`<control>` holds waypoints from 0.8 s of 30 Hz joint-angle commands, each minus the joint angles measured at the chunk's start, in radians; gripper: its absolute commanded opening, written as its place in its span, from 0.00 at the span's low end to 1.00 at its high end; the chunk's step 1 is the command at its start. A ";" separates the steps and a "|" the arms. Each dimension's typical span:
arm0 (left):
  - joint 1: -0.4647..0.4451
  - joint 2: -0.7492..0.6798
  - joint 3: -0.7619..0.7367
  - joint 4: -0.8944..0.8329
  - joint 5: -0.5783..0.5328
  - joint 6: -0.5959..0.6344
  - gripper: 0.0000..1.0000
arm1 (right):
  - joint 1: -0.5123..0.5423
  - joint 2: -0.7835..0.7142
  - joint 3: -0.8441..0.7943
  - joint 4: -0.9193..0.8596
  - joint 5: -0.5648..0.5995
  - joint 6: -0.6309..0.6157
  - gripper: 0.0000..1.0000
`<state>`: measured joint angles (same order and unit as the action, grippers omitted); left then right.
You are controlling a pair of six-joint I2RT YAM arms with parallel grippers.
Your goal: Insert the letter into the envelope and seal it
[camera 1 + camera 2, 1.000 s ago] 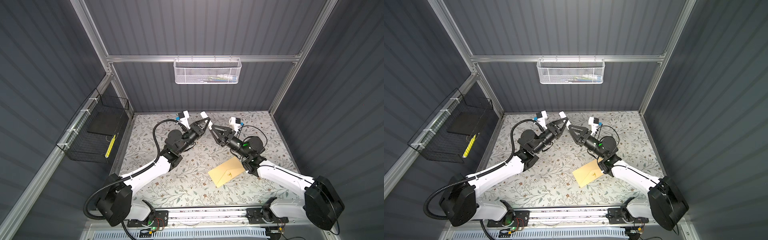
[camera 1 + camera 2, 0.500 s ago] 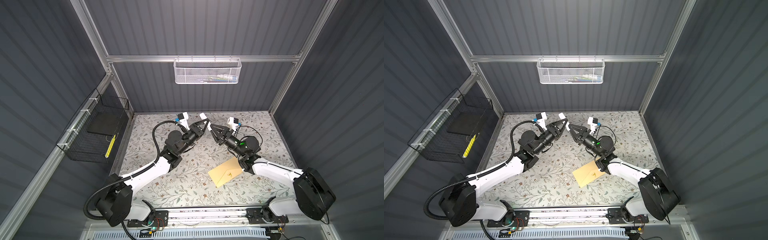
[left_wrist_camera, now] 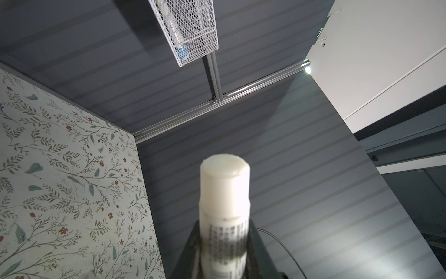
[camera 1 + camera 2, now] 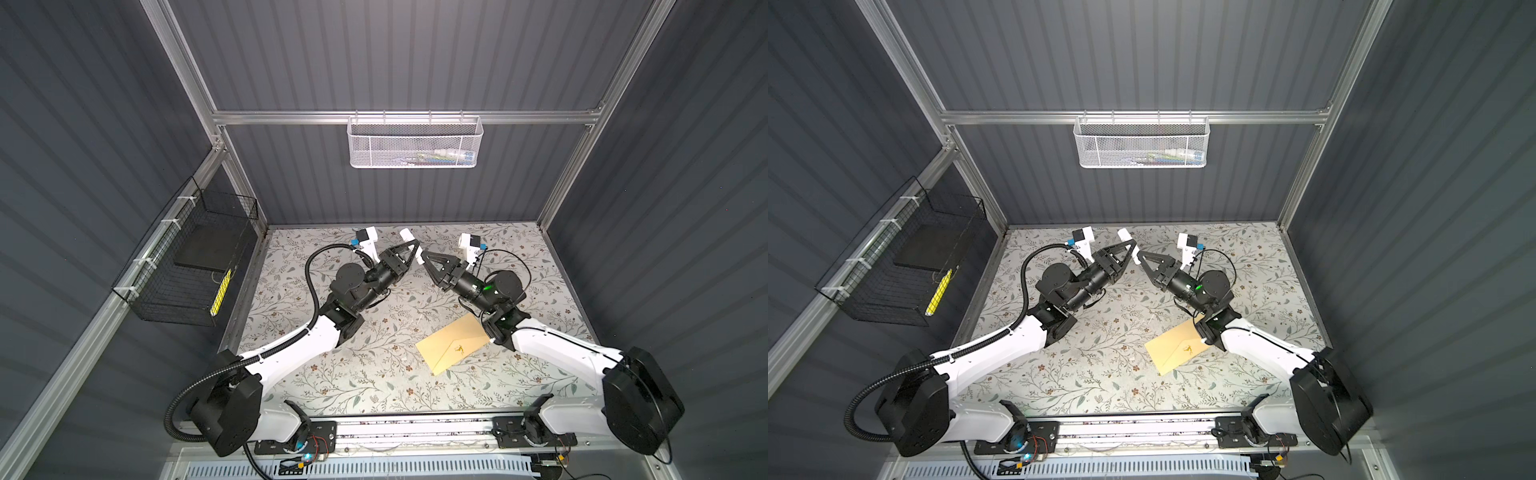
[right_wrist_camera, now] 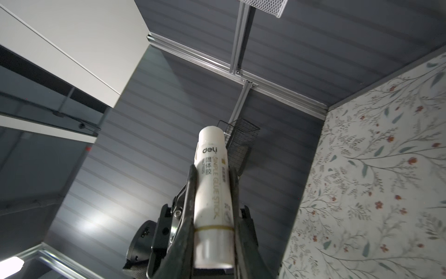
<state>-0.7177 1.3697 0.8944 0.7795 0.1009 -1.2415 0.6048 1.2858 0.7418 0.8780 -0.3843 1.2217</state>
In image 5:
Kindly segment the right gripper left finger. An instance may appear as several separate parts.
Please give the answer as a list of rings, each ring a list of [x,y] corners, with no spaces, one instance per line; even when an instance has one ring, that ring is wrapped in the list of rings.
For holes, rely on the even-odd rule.
[[[194,225],[184,217],[177,236],[152,279],[190,279],[193,269]]]

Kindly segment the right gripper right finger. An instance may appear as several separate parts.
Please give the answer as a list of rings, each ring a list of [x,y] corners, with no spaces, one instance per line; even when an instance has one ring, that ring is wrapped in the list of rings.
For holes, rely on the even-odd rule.
[[[263,261],[253,219],[249,212],[241,212],[235,227],[236,279],[273,279]]]

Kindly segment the white glue stick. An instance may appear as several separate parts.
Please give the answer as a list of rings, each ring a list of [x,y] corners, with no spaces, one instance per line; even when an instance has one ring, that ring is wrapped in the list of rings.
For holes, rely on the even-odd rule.
[[[230,169],[224,132],[219,127],[207,126],[200,131],[194,165],[194,268],[232,269],[235,256]]]

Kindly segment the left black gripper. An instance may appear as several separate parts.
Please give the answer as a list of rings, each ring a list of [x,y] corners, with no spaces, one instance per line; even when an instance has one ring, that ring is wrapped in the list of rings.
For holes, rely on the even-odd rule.
[[[234,223],[239,223],[239,212],[249,212],[246,206],[239,210],[239,186],[236,169],[230,167],[230,187]],[[168,251],[182,241],[193,243],[194,211],[197,188],[197,168],[190,165],[187,181],[174,198],[172,209],[165,204],[157,222],[148,220],[137,231],[126,255],[123,273],[134,279],[151,279]],[[232,269],[196,269],[191,279],[235,279]]]

